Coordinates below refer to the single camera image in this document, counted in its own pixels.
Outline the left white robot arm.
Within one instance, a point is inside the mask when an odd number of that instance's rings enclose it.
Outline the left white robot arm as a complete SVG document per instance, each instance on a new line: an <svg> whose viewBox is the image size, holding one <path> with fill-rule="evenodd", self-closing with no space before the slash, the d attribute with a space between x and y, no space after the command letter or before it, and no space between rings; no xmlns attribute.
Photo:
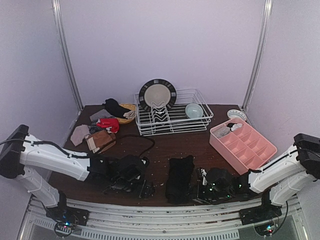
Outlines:
<svg viewBox="0 0 320 240"><path fill-rule="evenodd" d="M145 179L150 161L142 155L129 154L118 159L104 156L101 150L95 153L67 150L54 142L37 139L24 124L0 145L0 175L20 182L52 213L68 211L66 195L49 185L35 167L102 185L104 190L138 191L142 199L155 192L153 183Z"/></svg>

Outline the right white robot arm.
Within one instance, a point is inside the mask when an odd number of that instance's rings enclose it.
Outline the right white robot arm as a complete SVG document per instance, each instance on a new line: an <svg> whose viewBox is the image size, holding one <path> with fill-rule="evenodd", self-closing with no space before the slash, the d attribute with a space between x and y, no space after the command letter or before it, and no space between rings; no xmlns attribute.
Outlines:
<svg viewBox="0 0 320 240"><path fill-rule="evenodd" d="M266 193L266 202L281 207L320 178L320 139L299 133L286 152L256 170L233 176L226 169L197 169L194 201L210 205L246 202Z"/></svg>

